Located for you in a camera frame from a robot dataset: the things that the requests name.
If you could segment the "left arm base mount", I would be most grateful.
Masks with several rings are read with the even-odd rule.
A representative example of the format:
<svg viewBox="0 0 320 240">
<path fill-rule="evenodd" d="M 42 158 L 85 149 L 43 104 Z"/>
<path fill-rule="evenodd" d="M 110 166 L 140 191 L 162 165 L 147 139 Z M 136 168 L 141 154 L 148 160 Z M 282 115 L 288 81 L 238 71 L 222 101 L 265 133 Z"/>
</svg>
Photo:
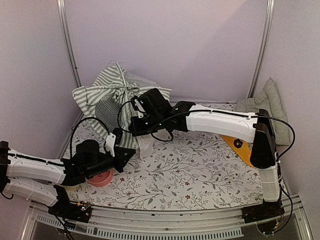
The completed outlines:
<svg viewBox="0 0 320 240">
<path fill-rule="evenodd" d="M 92 208 L 89 202 L 80 201 L 72 203 L 67 193 L 58 193 L 57 202 L 48 208 L 48 213 L 64 220 L 73 220 L 88 223 Z"/>
</svg>

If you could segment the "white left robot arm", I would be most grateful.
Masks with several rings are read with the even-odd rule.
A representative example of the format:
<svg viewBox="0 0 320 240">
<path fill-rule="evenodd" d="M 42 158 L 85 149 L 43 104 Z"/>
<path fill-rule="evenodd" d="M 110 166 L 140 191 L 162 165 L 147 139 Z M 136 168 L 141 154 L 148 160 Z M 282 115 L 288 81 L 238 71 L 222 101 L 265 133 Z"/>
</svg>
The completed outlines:
<svg viewBox="0 0 320 240">
<path fill-rule="evenodd" d="M 78 144 L 69 159 L 46 159 L 22 154 L 10 148 L 7 141 L 1 141 L 0 191 L 54 206 L 63 217 L 70 217 L 74 205 L 58 197 L 64 189 L 56 185 L 73 187 L 110 169 L 122 173 L 135 153 L 135 149 L 119 146 L 103 153 L 99 143 L 89 139 Z"/>
</svg>

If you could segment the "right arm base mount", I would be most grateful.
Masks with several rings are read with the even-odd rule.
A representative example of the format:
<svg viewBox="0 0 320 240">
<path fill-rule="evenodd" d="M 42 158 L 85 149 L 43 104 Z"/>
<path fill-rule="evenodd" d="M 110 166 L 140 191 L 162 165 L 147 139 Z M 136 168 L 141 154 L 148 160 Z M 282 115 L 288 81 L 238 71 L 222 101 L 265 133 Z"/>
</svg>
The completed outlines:
<svg viewBox="0 0 320 240">
<path fill-rule="evenodd" d="M 244 222 L 253 223 L 281 216 L 285 210 L 281 202 L 263 202 L 258 205 L 247 206 L 241 209 Z"/>
</svg>

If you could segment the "green striped pet tent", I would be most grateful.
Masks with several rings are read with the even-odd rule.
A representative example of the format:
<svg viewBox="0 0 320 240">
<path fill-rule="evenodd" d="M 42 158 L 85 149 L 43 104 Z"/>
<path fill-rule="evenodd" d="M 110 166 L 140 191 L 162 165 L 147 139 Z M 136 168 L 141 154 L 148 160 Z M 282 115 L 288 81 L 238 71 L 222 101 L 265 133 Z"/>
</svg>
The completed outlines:
<svg viewBox="0 0 320 240">
<path fill-rule="evenodd" d="M 116 62 L 102 70 L 92 85 L 74 89 L 72 97 L 84 116 L 90 118 L 96 133 L 106 139 L 108 132 L 118 126 L 127 130 L 131 117 L 137 115 L 125 102 L 153 88 L 157 88 L 166 100 L 170 99 L 171 89 L 130 73 Z"/>
</svg>

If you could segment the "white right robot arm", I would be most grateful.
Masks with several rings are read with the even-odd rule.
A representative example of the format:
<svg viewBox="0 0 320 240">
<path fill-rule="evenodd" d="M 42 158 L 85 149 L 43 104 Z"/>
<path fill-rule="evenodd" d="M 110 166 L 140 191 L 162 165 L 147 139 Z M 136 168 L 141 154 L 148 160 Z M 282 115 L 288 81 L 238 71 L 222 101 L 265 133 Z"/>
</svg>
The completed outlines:
<svg viewBox="0 0 320 240">
<path fill-rule="evenodd" d="M 258 213 L 269 218 L 278 210 L 280 184 L 276 163 L 276 138 L 266 110 L 234 112 L 218 110 L 189 101 L 171 106 L 157 88 L 130 100 L 137 116 L 131 118 L 129 132 L 143 136 L 165 129 L 168 132 L 208 132 L 233 137 L 252 144 L 250 163 L 258 169 L 264 203 Z"/>
</svg>

